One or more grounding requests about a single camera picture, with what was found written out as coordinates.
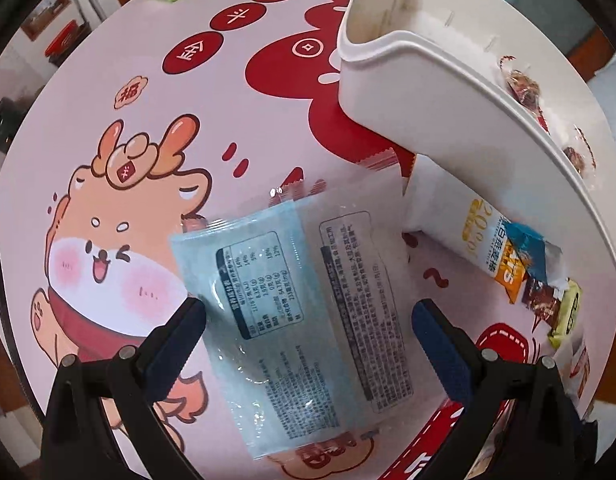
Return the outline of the brown chocolate snack packet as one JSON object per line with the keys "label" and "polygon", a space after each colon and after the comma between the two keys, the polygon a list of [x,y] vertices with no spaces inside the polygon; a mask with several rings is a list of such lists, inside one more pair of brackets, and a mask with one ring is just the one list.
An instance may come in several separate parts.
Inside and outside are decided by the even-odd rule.
{"label": "brown chocolate snack packet", "polygon": [[535,315],[535,326],[540,322],[551,328],[558,325],[558,312],[562,300],[555,296],[555,289],[529,276],[522,296],[522,304]]}

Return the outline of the green pineapple cake packet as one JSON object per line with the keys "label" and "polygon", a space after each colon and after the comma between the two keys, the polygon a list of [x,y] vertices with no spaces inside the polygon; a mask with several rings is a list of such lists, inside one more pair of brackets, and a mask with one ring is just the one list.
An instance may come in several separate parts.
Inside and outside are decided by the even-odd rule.
{"label": "green pineapple cake packet", "polygon": [[548,341],[554,350],[558,350],[574,330],[581,306],[582,289],[574,280],[568,281],[568,287],[562,297],[554,326],[548,335]]}

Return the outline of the light blue snack packet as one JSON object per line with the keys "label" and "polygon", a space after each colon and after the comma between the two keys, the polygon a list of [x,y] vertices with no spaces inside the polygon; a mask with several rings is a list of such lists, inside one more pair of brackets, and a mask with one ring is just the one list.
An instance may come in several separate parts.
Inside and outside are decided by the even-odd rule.
{"label": "light blue snack packet", "polygon": [[249,453],[370,429],[415,393],[397,167],[171,242]]}

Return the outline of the white red snack pouch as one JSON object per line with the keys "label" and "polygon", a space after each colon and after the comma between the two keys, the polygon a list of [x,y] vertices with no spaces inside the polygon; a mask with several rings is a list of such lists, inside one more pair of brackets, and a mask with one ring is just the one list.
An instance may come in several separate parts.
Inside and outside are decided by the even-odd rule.
{"label": "white red snack pouch", "polygon": [[554,359],[566,396],[578,405],[591,372],[584,331],[576,328],[568,334],[556,350]]}

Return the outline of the white orange snack bar packet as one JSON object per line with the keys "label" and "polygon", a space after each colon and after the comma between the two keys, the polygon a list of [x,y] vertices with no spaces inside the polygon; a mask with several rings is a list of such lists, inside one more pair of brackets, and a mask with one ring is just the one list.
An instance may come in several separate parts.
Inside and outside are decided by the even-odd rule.
{"label": "white orange snack bar packet", "polygon": [[425,155],[414,159],[404,200],[404,232],[436,240],[493,278],[509,302],[517,300],[526,270],[496,207]]}

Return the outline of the dark snack pack in bin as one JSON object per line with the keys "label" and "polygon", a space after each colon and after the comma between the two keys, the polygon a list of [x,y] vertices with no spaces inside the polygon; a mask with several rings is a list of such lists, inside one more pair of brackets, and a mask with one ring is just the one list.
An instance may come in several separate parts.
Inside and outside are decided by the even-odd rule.
{"label": "dark snack pack in bin", "polygon": [[541,128],[549,133],[549,126],[544,118],[540,106],[540,87],[532,78],[519,70],[514,62],[514,55],[503,55],[499,58],[501,75],[506,82],[513,98],[524,107],[527,112],[536,119]]}

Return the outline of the white plastic storage bin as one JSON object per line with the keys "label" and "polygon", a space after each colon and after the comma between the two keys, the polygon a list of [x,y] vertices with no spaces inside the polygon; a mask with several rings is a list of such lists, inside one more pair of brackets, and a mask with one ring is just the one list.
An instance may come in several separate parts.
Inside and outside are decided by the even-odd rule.
{"label": "white plastic storage bin", "polygon": [[[350,0],[341,22],[339,104],[354,122],[424,154],[572,266],[616,272],[616,148],[592,92],[564,55],[504,0]],[[540,87],[546,133],[498,65]],[[570,127],[596,156],[589,190],[563,152]]]}

